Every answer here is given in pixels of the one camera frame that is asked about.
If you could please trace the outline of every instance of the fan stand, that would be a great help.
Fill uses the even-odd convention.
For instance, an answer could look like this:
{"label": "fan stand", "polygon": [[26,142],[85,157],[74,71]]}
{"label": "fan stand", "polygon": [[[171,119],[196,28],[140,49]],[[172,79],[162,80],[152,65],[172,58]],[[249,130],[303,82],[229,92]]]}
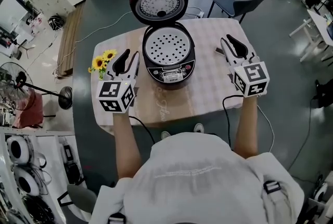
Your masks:
{"label": "fan stand", "polygon": [[58,97],[58,103],[59,103],[59,106],[64,109],[64,110],[67,110],[69,109],[72,105],[73,105],[73,100],[72,100],[72,88],[69,87],[69,86],[65,86],[63,87],[61,90],[60,90],[60,93],[54,93],[54,92],[51,92],[51,91],[48,91],[48,90],[45,90],[45,89],[42,89],[40,87],[37,87],[37,86],[34,86],[34,85],[31,85],[31,84],[28,84],[28,83],[24,83],[22,85],[25,85],[25,86],[28,86],[30,88],[33,88],[33,89],[36,89],[36,90],[39,90],[39,91],[42,91],[42,92],[45,92],[46,94],[49,94],[49,95],[53,95],[53,96],[56,96]]}

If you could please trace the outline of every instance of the wooden board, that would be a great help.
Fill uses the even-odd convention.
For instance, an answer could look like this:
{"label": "wooden board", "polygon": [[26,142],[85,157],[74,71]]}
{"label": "wooden board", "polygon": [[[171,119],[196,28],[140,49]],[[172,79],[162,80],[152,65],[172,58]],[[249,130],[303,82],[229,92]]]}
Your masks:
{"label": "wooden board", "polygon": [[60,76],[73,73],[75,47],[79,31],[84,3],[77,5],[76,10],[71,12],[63,28],[63,35],[58,54],[58,72]]}

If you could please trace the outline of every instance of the gray floor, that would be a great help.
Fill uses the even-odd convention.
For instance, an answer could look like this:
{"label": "gray floor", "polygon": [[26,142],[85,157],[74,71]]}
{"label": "gray floor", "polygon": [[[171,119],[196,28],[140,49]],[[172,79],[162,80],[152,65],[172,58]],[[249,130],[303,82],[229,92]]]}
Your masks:
{"label": "gray floor", "polygon": [[[189,6],[200,7],[207,15],[211,0],[189,0]],[[87,0],[83,12],[80,36],[83,38],[99,27],[114,23],[122,14],[130,11],[129,0]],[[215,6],[211,17],[224,18]],[[288,34],[307,18],[306,8],[299,0],[265,0],[260,7],[248,14],[241,26],[257,54],[265,61],[271,82],[268,94],[259,99],[259,105],[270,119],[275,131],[273,154],[289,168],[303,144],[309,122],[310,99],[315,94],[314,80],[325,82],[332,70],[327,69],[315,57],[304,63],[299,62],[306,43],[302,32],[289,38]],[[74,125],[81,164],[87,185],[98,193],[101,185],[116,181],[114,139],[96,124],[91,101],[90,74],[94,47],[113,36],[143,27],[133,15],[127,15],[117,25],[99,31],[76,47],[74,86]],[[239,110],[230,114],[231,131],[234,134]],[[301,187],[309,193],[319,173],[327,174],[332,165],[332,118],[331,108],[315,109],[312,115],[311,135],[294,163],[290,173]],[[179,120],[166,127],[172,134],[192,130],[196,122],[205,125],[207,133],[216,133],[227,139],[227,121],[224,112]],[[144,159],[149,157],[151,141],[142,127],[135,127],[135,136]],[[158,140],[160,129],[152,129]],[[269,150],[272,134],[259,115],[260,152]]]}

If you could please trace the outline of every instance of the checkered tablecloth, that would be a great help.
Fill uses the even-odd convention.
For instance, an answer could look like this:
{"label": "checkered tablecloth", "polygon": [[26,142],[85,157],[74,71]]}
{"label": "checkered tablecloth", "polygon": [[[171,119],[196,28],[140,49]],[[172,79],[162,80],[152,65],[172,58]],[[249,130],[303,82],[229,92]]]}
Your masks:
{"label": "checkered tablecloth", "polygon": [[[137,29],[108,39],[95,47],[94,57],[102,55],[107,49],[140,52],[140,68],[136,87],[137,97],[130,115],[139,118],[147,126],[161,126],[163,123],[203,115],[222,110],[223,98],[241,94],[230,80],[226,59],[215,52],[221,47],[220,39],[232,35],[245,45],[250,45],[239,22],[234,19],[189,19],[181,20],[195,43],[196,64],[187,85],[179,90],[165,90],[158,86],[148,74],[142,58],[142,40],[146,28]],[[91,76],[92,101],[96,122],[102,128],[113,125],[111,112],[105,112],[96,99],[98,73]],[[226,108],[240,107],[242,98],[226,100]],[[133,125],[138,122],[131,119]]]}

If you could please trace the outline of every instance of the electric fan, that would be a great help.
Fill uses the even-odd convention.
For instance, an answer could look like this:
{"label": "electric fan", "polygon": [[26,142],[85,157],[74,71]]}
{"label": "electric fan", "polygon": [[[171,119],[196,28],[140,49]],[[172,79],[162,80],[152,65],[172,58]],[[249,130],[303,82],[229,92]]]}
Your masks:
{"label": "electric fan", "polygon": [[14,62],[0,66],[0,96],[2,100],[16,110],[28,110],[34,105],[35,90],[58,97],[59,106],[66,110],[72,106],[72,88],[65,86],[60,93],[54,93],[37,86],[25,69]]}

